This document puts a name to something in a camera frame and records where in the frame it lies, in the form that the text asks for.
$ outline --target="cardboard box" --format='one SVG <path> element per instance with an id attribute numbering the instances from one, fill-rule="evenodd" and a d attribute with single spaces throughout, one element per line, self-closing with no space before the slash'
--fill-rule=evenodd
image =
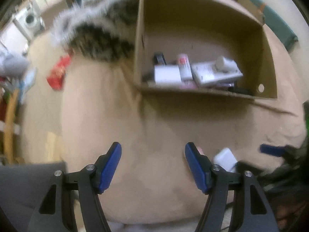
<path id="1" fill-rule="evenodd" d="M 153 70 L 152 57 L 163 52 L 167 63 L 180 53 L 191 64 L 233 59 L 244 77 L 237 86 L 253 96 L 228 91 L 142 82 Z M 271 50 L 262 23 L 235 0 L 140 0 L 136 34 L 134 82 L 142 91 L 177 91 L 242 98 L 277 98 Z"/>

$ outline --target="metal bolt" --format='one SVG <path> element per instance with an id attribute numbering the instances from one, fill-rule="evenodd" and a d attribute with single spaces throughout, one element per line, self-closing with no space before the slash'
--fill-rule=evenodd
<path id="1" fill-rule="evenodd" d="M 62 171 L 61 171 L 61 170 L 57 170 L 57 171 L 54 173 L 55 176 L 60 176 L 61 174 L 62 174 Z"/>
<path id="2" fill-rule="evenodd" d="M 88 171 L 92 171 L 93 169 L 95 169 L 95 165 L 93 165 L 93 164 L 87 165 L 87 166 L 86 166 L 86 169 L 87 169 Z"/>
<path id="3" fill-rule="evenodd" d="M 250 171 L 245 171 L 245 176 L 251 177 L 253 174 Z"/>
<path id="4" fill-rule="evenodd" d="M 215 171 L 219 171 L 219 170 L 220 170 L 220 166 L 217 165 L 217 164 L 214 164 L 214 165 L 212 166 L 212 169 L 215 170 Z"/>

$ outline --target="white wall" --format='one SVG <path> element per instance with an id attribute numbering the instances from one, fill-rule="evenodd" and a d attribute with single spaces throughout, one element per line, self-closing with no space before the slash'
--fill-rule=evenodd
<path id="1" fill-rule="evenodd" d="M 304 100 L 309 99 L 309 27 L 292 0 L 263 0 L 290 26 L 299 42 L 290 53 L 302 87 Z"/>

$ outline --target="white appliance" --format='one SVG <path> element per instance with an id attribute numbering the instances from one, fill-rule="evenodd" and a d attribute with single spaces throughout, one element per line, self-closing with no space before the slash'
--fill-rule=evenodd
<path id="1" fill-rule="evenodd" d="M 42 28 L 41 18 L 31 4 L 13 15 L 13 23 L 29 42 Z"/>

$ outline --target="beige tablecloth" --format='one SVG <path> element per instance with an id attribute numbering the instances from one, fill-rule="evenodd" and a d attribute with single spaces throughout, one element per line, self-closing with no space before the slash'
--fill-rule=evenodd
<path id="1" fill-rule="evenodd" d="M 66 77 L 62 131 L 70 171 L 106 153 L 123 154 L 110 188 L 100 196 L 107 219 L 154 223 L 198 216 L 206 196 L 184 159 L 192 141 L 212 158 L 229 147 L 238 160 L 275 168 L 281 160 L 259 145 L 300 146 L 306 131 L 299 77 L 282 43 L 265 25 L 275 63 L 278 99 L 151 94 L 132 85 L 132 61 L 99 63 L 76 55 Z"/>

